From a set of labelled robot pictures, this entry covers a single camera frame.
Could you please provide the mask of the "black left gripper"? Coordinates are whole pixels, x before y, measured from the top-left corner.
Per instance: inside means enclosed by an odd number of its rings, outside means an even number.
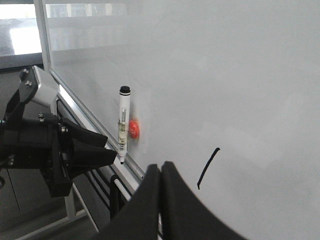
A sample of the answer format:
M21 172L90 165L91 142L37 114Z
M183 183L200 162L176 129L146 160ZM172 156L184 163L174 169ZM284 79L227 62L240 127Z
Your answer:
M32 67L23 69L19 77L19 87L8 101L0 121L0 167L38 169L51 197L67 197L73 185L71 179L112 165L117 152L105 148L107 136L62 118L66 135L72 139L66 150L65 167L59 141L63 126L52 113L40 112L35 119L24 118L25 107L32 101L38 84Z

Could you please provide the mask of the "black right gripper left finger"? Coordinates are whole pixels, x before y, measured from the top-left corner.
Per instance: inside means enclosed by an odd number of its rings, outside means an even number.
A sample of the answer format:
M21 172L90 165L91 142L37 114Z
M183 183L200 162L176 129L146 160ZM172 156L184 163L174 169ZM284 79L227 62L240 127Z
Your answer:
M156 240L159 230L160 170L147 167L143 181L110 224L94 240Z

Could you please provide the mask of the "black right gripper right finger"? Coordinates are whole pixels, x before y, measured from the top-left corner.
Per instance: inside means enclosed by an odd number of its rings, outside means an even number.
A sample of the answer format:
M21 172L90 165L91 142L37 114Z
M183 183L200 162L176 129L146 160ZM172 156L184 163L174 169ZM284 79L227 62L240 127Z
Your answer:
M161 167L160 215L165 240L244 239L202 204L170 161Z

